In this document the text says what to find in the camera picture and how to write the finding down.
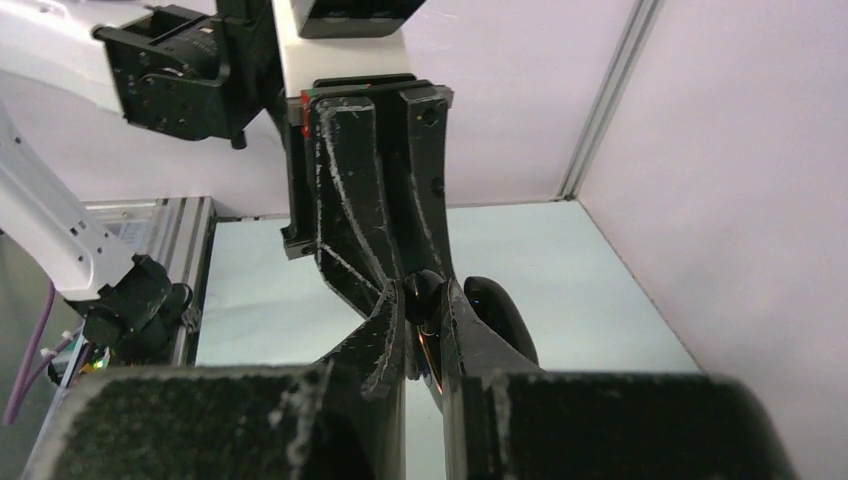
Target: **white wall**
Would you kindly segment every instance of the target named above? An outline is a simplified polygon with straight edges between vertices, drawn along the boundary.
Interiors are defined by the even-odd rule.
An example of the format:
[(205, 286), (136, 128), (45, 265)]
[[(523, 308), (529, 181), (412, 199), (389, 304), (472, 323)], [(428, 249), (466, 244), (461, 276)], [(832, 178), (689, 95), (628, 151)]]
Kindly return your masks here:
[[(429, 0), (416, 14), (405, 27), (413, 73), (456, 90), (446, 174), (452, 204), (556, 194), (632, 3)], [(224, 141), (185, 143), (130, 128), (8, 75), (0, 75), (0, 101), (86, 200), (210, 195), (225, 215), (288, 212), (285, 155), (264, 116), (248, 128), (249, 147), (235, 152)]]
[(804, 478), (848, 478), (848, 2), (670, 0), (580, 199)]

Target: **white panel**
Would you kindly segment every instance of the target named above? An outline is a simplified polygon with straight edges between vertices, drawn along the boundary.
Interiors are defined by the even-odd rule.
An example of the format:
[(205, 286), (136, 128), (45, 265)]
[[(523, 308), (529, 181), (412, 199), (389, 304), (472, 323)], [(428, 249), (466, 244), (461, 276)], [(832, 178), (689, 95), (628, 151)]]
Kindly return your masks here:
[(848, 478), (848, 2), (673, 1), (580, 198), (803, 478)]
[(309, 90), (322, 78), (365, 77), (409, 73), (403, 32), (380, 38), (305, 39), (297, 30), (291, 0), (272, 0), (277, 43), (283, 61), (286, 90)]
[[(309, 363), (362, 321), (315, 262), (287, 261), (281, 221), (215, 232), (197, 363)], [(582, 207), (448, 211), (456, 271), (509, 292), (549, 370), (692, 372), (697, 367)], [(406, 389), (409, 480), (445, 478), (442, 417), (423, 382)]]
[(136, 2), (0, 0), (0, 70), (67, 90), (121, 112), (118, 92), (94, 26), (120, 27), (149, 14)]
[[(446, 178), (452, 204), (556, 195), (631, 6), (429, 0), (422, 7), (405, 27), (413, 73), (456, 90)], [(235, 152), (223, 141), (184, 143), (130, 128), (69, 94), (5, 75), (0, 100), (85, 200), (208, 195), (224, 215), (288, 211), (284, 154), (266, 117), (248, 128), (248, 148)]]

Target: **black object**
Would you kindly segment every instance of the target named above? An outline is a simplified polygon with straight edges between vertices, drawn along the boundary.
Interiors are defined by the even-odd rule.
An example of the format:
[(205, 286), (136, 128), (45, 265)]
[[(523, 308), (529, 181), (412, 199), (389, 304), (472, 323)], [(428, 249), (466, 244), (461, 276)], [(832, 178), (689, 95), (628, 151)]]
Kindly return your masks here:
[(521, 318), (521, 312), (498, 282), (485, 277), (468, 277), (463, 290), (474, 313), (483, 323), (531, 362), (539, 364), (533, 337)]
[[(299, 16), (301, 35), (383, 35), (420, 3), (410, 2), (412, 10), (396, 10), (392, 21), (379, 26), (358, 22), (373, 19), (374, 9), (382, 8), (378, 2), (305, 2), (300, 11), (309, 13)], [(115, 405), (130, 395), (146, 398), (127, 404), (138, 415), (134, 422), (113, 422), (109, 430), (109, 438), (141, 440), (113, 442), (110, 447), (116, 449), (107, 457), (112, 460), (97, 470), (79, 454), (93, 445), (87, 443), (92, 437), (80, 432), (102, 432), (99, 427), (109, 417), (90, 405), (75, 407), (66, 415), (79, 417), (61, 425), (75, 430), (65, 460), (69, 468), (82, 467), (78, 478), (94, 472), (155, 477), (155, 469), (171, 461), (189, 465), (174, 464), (173, 471), (184, 478), (279, 478), (287, 472), (318, 479), (338, 478), (339, 472), (349, 472), (348, 478), (398, 478), (404, 463), (404, 374), (423, 377), (443, 411), (452, 479), (794, 478), (762, 407), (737, 383), (703, 375), (541, 369), (507, 292), (481, 277), (467, 280), (463, 291), (453, 271), (445, 210), (448, 101), (443, 90), (407, 74), (327, 79), (287, 95), (269, 5), (220, 0), (213, 17), (166, 7), (123, 29), (98, 30), (96, 36), (107, 43), (132, 123), (179, 138), (220, 136), (241, 146), (241, 128), (262, 107), (269, 111), (289, 168), (292, 221), (282, 232), (286, 254), (292, 259), (314, 255), (328, 286), (365, 321), (309, 369), (257, 374), (281, 377), (270, 390), (260, 391), (257, 375), (244, 369), (166, 375), (177, 391), (198, 392), (193, 402), (179, 406), (186, 409), (184, 421), (176, 405), (158, 410), (153, 399), (165, 391), (159, 379), (144, 370), (116, 374), (139, 383), (95, 389), (92, 402), (107, 392), (112, 396), (99, 405)], [(333, 14), (339, 6), (351, 13), (345, 22)], [(200, 41), (201, 34), (212, 35), (215, 47)], [(175, 67), (182, 76), (171, 71)], [(145, 79), (150, 88), (137, 87), (136, 79)], [(289, 97), (301, 98), (301, 118), (290, 117)], [(199, 105), (210, 107), (205, 117), (192, 117), (189, 130), (180, 130), (179, 121), (177, 127), (170, 122), (176, 105), (195, 112)], [(102, 338), (127, 335), (101, 323), (93, 333)], [(161, 343), (157, 332), (151, 330), (138, 343)], [(200, 381), (222, 377), (228, 380)], [(306, 396), (294, 401), (299, 392)], [(266, 420), (280, 431), (269, 434), (264, 425), (248, 430), (232, 423), (241, 417), (230, 412), (242, 412), (246, 399), (268, 401), (274, 395), (285, 410), (256, 411), (273, 414)], [(209, 409), (189, 413), (192, 405)], [(219, 417), (224, 431), (235, 428), (245, 440), (225, 435), (214, 445), (151, 446), (159, 438), (185, 441), (208, 435), (216, 431)], [(162, 425), (155, 420), (160, 418), (181, 422)], [(161, 429), (145, 433), (148, 420)], [(61, 435), (68, 438), (67, 432)], [(255, 440), (255, 446), (238, 443), (248, 440)], [(138, 441), (147, 449), (139, 464), (152, 470), (133, 470), (129, 458), (138, 456)], [(49, 458), (42, 464), (50, 465)], [(54, 472), (77, 478), (64, 473)]]
[(115, 286), (105, 286), (97, 300), (67, 302), (86, 319), (83, 334), (112, 349), (126, 363), (147, 363), (168, 353), (182, 315), (191, 301), (184, 284), (171, 284), (164, 267), (146, 255)]
[(504, 373), (454, 395), (448, 478), (796, 478), (762, 406), (724, 378)]
[(291, 0), (303, 38), (384, 37), (397, 31), (425, 0)]
[(176, 138), (244, 148), (244, 127), (283, 88), (267, 0), (221, 0), (214, 16), (157, 7), (93, 34), (105, 43), (127, 121)]

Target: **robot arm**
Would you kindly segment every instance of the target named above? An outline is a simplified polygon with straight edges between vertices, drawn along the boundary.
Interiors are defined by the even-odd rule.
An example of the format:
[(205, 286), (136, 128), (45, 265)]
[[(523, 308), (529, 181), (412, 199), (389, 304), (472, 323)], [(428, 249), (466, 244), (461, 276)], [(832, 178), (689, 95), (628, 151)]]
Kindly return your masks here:
[[(250, 478), (354, 471), (356, 478), (399, 478), (405, 376), (423, 377), (443, 411), (449, 478), (794, 478), (762, 406), (741, 385), (705, 375), (544, 371), (506, 292), (485, 279), (459, 285), (443, 181), (450, 93), (408, 73), (403, 39), (394, 33), (422, 3), (219, 0), (214, 16), (165, 7), (95, 30), (131, 124), (187, 140), (226, 138), (241, 148), (244, 126), (269, 111), (288, 156), (286, 252), (314, 256), (328, 286), (365, 321), (306, 368), (113, 372), (99, 386), (89, 382), (90, 395), (78, 395), (77, 407), (112, 382), (110, 392), (120, 392), (133, 415), (65, 408), (33, 478), (132, 476), (162, 465), (186, 465), (192, 478), (227, 472), (221, 468)], [(0, 217), (0, 228), (29, 242), (46, 268), (67, 268), (92, 248), (98, 258), (93, 238), (70, 231), (80, 221), (91, 229), (84, 211), (43, 181), (43, 166), (7, 130), (0, 140), (18, 146), (0, 150), (12, 165), (3, 170), (14, 187), (6, 200), (26, 203), (37, 221)], [(50, 236), (37, 243), (44, 232)], [(168, 305), (184, 297), (155, 262), (118, 247), (109, 254), (114, 266), (75, 265), (63, 288), (77, 285), (80, 295), (70, 303), (89, 315), (87, 329), (97, 319), (101, 338), (149, 351), (167, 338), (171, 317), (162, 311), (174, 311)], [(190, 398), (210, 408), (175, 422)], [(222, 436), (237, 432), (257, 442), (208, 455), (200, 443), (156, 441), (200, 442), (213, 421)], [(79, 427), (92, 424), (109, 428)], [(128, 437), (145, 455), (135, 443), (110, 441)], [(80, 453), (106, 450), (111, 461)], [(63, 470), (61, 452), (83, 477)]]
[(0, 226), (32, 256), (85, 336), (124, 361), (163, 354), (190, 291), (136, 255), (89, 215), (15, 129), (0, 104)]
[(136, 2), (0, 0), (0, 70), (122, 114), (103, 43), (91, 31), (149, 13)]

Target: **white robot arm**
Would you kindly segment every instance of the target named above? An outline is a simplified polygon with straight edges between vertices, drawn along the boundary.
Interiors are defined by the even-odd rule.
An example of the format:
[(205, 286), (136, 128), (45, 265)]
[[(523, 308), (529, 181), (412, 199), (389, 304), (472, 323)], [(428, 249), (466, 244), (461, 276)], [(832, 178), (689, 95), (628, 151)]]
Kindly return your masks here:
[[(339, 30), (310, 1), (221, 0), (210, 16), (135, 2), (0, 0), (0, 70), (133, 125), (185, 140), (226, 138), (234, 148), (246, 146), (244, 127), (268, 109), (290, 144), (302, 92), (318, 80), (408, 74), (399, 27), (417, 8), (409, 5), (392, 12), (368, 4)], [(187, 287), (171, 285), (159, 264), (91, 218), (2, 104), (0, 202), (0, 229), (88, 319), (86, 337), (125, 357), (167, 345)]]

